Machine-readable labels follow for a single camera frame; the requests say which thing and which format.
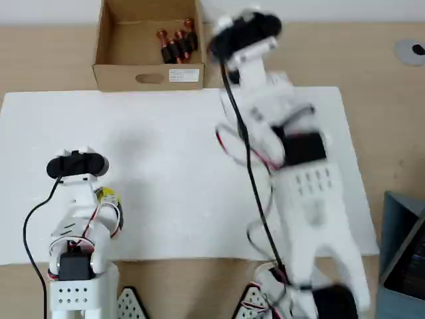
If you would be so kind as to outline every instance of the black rectangular component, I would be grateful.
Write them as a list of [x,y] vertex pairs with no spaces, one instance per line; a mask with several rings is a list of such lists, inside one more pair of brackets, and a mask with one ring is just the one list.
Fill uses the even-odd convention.
[[319,132],[282,136],[285,167],[326,159],[325,146]]
[[60,256],[59,281],[90,280],[96,275],[90,266],[91,253],[69,251]]

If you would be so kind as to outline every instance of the box handle hole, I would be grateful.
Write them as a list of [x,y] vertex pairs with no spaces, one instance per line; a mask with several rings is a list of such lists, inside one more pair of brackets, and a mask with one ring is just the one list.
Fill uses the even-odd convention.
[[164,76],[159,73],[139,74],[135,80],[142,84],[161,84],[164,81]]

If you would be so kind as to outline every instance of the red and white wire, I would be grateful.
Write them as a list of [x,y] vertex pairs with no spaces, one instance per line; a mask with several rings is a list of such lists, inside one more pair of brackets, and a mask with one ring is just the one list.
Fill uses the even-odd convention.
[[[228,134],[230,134],[234,138],[237,138],[238,140],[243,142],[241,140],[240,136],[238,135],[238,133],[235,130],[233,130],[230,126],[227,126],[225,124],[219,124],[215,128],[216,138],[217,138],[218,143],[220,144],[221,148],[223,149],[223,151],[228,156],[230,156],[238,165],[246,166],[246,161],[244,161],[243,159],[237,158],[236,156],[234,156],[233,154],[231,154],[229,152],[228,148],[226,147],[226,145],[223,142],[222,134],[220,132],[221,130],[226,131]],[[256,164],[261,163],[261,164],[266,165],[267,167],[271,168],[272,170],[279,170],[282,167],[282,164],[274,163],[270,159],[265,158],[257,150],[255,150],[252,146],[250,147],[250,149],[251,149],[251,152],[260,160],[259,162],[253,162],[252,165],[256,165]]]

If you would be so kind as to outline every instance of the white wall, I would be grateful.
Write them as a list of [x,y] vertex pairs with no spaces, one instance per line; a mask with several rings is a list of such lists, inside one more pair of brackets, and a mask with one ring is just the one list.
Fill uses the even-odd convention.
[[[95,23],[100,1],[0,0],[0,24]],[[286,21],[425,21],[425,0],[201,1],[212,20],[224,12],[236,13],[250,3],[260,3]]]

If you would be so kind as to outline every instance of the perforated plate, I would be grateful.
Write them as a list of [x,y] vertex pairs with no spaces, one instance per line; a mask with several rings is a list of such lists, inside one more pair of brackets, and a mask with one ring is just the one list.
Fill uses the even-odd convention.
[[267,318],[267,308],[268,304],[262,296],[261,290],[256,284],[251,283],[246,287],[245,294],[238,305],[238,312],[233,318],[255,319],[261,318],[261,314],[264,314],[264,318]]
[[124,288],[117,300],[118,319],[148,319],[132,288]]

